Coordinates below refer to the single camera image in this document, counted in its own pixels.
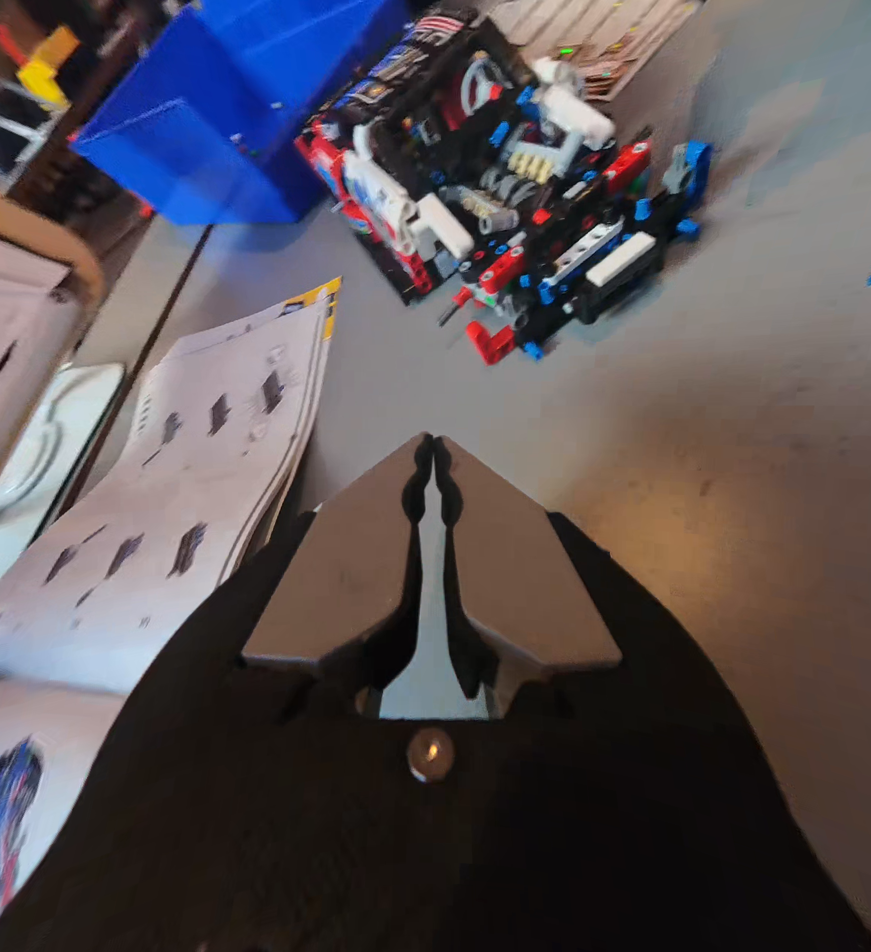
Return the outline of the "grey desk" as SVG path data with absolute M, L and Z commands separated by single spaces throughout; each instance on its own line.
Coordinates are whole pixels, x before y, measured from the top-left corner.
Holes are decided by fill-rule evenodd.
M 132 380 L 82 489 L 172 343 L 342 277 L 293 502 L 427 430 L 567 514 L 714 660 L 871 924 L 871 2 L 706 2 L 610 111 L 653 126 L 657 173 L 714 145 L 703 234 L 540 363 L 436 327 L 450 287 L 405 308 L 328 205 L 153 222 L 80 351 Z

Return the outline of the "toy brick race car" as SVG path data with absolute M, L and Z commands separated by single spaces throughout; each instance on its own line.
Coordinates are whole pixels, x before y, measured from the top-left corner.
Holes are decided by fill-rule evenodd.
M 694 240 L 713 145 L 671 151 L 646 192 L 653 134 L 621 143 L 592 94 L 627 61 L 582 40 L 528 60 L 489 14 L 430 6 L 359 63 L 295 145 L 404 303 L 453 275 L 439 319 L 469 305 L 503 325 L 465 329 L 482 361 L 540 361 L 569 323 L 590 326 Z

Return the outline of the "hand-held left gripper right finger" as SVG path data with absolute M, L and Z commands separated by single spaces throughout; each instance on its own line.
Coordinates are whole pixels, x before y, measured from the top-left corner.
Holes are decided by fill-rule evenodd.
M 622 652 L 547 510 L 448 437 L 433 443 L 447 640 L 464 695 L 619 667 Z

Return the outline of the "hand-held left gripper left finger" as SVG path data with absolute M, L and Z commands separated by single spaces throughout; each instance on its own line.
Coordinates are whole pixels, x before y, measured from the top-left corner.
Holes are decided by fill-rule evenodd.
M 243 648 L 247 663 L 377 692 L 404 670 L 432 456 L 420 433 L 320 506 Z

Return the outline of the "silver stand base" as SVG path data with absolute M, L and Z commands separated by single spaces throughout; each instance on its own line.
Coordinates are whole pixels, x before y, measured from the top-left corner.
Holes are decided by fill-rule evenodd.
M 0 474 L 0 578 L 51 524 L 125 377 L 122 363 L 61 368 Z

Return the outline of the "blue plastic bin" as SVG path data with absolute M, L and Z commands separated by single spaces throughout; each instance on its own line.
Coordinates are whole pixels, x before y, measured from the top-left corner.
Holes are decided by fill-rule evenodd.
M 324 188 L 295 137 L 411 18 L 400 1 L 196 2 L 72 150 L 178 226 L 298 222 Z

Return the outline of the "open instruction booklet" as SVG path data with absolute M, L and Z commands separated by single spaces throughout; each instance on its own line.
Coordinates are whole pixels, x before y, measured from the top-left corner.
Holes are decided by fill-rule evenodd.
M 0 579 L 0 914 L 132 690 L 295 475 L 341 289 L 178 339 L 114 466 Z

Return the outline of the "holographic sticker sheet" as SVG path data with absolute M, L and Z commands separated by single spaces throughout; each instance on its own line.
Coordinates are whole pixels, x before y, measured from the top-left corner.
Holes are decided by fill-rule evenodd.
M 591 103 L 611 102 L 702 1 L 493 2 L 488 16 L 530 65 L 565 72 Z

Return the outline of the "yellow plastic object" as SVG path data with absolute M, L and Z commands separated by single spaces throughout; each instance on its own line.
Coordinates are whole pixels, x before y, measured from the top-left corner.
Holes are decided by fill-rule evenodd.
M 71 102 L 61 88 L 61 67 L 80 47 L 80 40 L 66 25 L 60 25 L 36 46 L 16 72 L 21 86 L 50 108 L 67 111 Z

